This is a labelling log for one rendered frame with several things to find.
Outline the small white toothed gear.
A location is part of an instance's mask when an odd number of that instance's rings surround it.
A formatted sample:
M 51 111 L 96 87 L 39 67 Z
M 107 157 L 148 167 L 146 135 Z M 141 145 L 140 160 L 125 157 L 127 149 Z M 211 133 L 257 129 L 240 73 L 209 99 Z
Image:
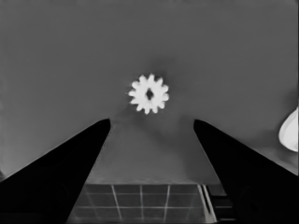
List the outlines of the small white toothed gear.
M 143 111 L 146 115 L 157 114 L 160 109 L 165 109 L 170 100 L 169 86 L 164 79 L 150 73 L 147 77 L 141 75 L 138 80 L 133 81 L 128 95 L 132 98 L 131 105 L 135 106 L 137 112 Z

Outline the white round carrier with pins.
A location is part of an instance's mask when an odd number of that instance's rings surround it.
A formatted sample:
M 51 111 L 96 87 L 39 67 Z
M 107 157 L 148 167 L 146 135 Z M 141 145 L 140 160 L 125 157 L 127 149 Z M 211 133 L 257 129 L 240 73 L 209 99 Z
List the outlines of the white round carrier with pins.
M 283 121 L 278 132 L 279 142 L 288 150 L 298 151 L 298 108 Z

